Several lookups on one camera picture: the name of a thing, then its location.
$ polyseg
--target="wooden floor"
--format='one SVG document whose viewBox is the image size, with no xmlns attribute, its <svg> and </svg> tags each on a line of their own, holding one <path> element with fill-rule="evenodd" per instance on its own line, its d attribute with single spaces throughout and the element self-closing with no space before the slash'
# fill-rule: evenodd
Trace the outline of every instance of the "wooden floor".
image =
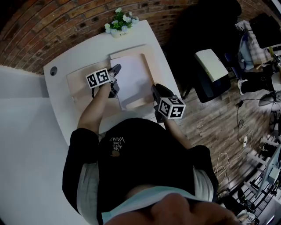
<svg viewBox="0 0 281 225">
<path fill-rule="evenodd" d="M 231 160 L 237 158 L 243 151 L 243 145 L 237 140 L 237 106 L 240 99 L 257 98 L 260 99 L 268 91 L 258 91 L 247 93 L 243 96 L 239 94 L 236 80 L 232 80 L 231 88 L 216 99 L 207 103 L 201 103 L 194 89 L 191 90 L 186 103 L 185 114 L 177 123 L 188 136 L 193 145 L 205 145 L 210 149 L 213 169 L 215 170 L 220 153 L 226 152 Z M 243 119 L 244 125 L 239 129 L 239 138 L 244 140 L 244 136 L 253 130 L 251 149 L 246 149 L 242 155 L 233 161 L 228 169 L 227 176 L 224 174 L 218 177 L 219 191 L 225 190 L 228 186 L 233 189 L 240 184 L 244 177 L 253 169 L 252 160 L 248 160 L 246 153 L 250 151 L 259 152 L 259 141 L 265 137 L 269 130 L 269 118 L 272 103 L 259 107 L 258 100 L 245 101 L 239 109 L 238 120 Z M 279 110 L 278 105 L 273 106 L 273 110 Z M 250 146 L 251 135 L 248 137 L 247 148 Z M 221 155 L 219 166 L 227 166 L 226 155 Z"/>
</svg>

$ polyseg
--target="red brick wall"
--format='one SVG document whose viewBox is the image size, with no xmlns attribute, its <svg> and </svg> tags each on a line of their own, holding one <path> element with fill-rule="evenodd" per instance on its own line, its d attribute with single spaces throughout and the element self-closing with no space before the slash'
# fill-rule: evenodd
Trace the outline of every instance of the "red brick wall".
<svg viewBox="0 0 281 225">
<path fill-rule="evenodd" d="M 161 45 L 181 11 L 198 0 L 27 0 L 0 33 L 0 65 L 42 74 L 43 66 L 103 32 L 114 10 L 147 19 Z M 239 0 L 242 18 L 262 12 L 258 0 Z"/>
</svg>

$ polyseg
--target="white flower pot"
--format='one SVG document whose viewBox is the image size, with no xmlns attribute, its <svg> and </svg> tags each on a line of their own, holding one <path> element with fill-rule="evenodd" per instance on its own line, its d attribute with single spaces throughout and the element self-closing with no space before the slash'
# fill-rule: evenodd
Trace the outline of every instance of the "white flower pot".
<svg viewBox="0 0 281 225">
<path fill-rule="evenodd" d="M 119 38 L 119 37 L 122 37 L 122 36 L 127 35 L 127 34 L 130 32 L 130 30 L 131 30 L 131 29 L 128 29 L 127 31 L 120 31 L 120 30 L 117 30 L 116 32 L 111 33 L 111 35 L 112 35 L 114 38 Z"/>
</svg>

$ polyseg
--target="person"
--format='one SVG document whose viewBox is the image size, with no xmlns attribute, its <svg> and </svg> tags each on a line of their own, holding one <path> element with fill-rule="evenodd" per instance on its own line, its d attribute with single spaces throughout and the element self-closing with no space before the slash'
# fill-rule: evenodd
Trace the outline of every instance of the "person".
<svg viewBox="0 0 281 225">
<path fill-rule="evenodd" d="M 238 80 L 237 86 L 240 94 L 247 92 L 255 92 L 259 90 L 268 90 L 270 92 L 281 90 L 281 76 L 280 72 L 274 72 L 275 67 L 267 65 L 263 67 L 262 72 L 244 72 L 241 79 Z"/>
<path fill-rule="evenodd" d="M 212 202 L 218 180 L 210 151 L 192 147 L 173 120 L 127 119 L 99 142 L 111 90 L 100 87 L 71 135 L 62 190 L 89 224 L 237 224 Z"/>
</svg>

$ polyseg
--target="white table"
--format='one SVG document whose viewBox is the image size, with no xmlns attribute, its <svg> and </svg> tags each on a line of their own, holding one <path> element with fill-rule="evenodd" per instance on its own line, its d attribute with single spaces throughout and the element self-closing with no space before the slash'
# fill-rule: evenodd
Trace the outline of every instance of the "white table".
<svg viewBox="0 0 281 225">
<path fill-rule="evenodd" d="M 68 145 L 70 144 L 71 133 L 77 127 L 80 113 L 78 113 L 75 108 L 66 76 L 83 67 L 106 60 L 112 53 L 143 44 L 149 44 L 153 48 L 156 62 L 158 63 L 162 75 L 162 85 L 168 87 L 174 94 L 180 97 L 179 90 L 163 51 L 146 20 L 139 22 L 133 28 L 131 34 L 118 39 L 106 33 L 96 35 L 67 50 L 44 66 L 50 101 L 62 134 Z M 56 66 L 58 69 L 55 76 L 50 75 L 50 69 L 53 66 Z M 101 123 L 102 131 L 109 130 L 124 119 L 132 117 L 145 118 L 152 112 L 153 108 L 150 107 L 149 111 L 147 111 L 147 109 L 138 111 L 132 110 L 121 116 L 112 117 L 106 124 L 103 122 Z"/>
</svg>

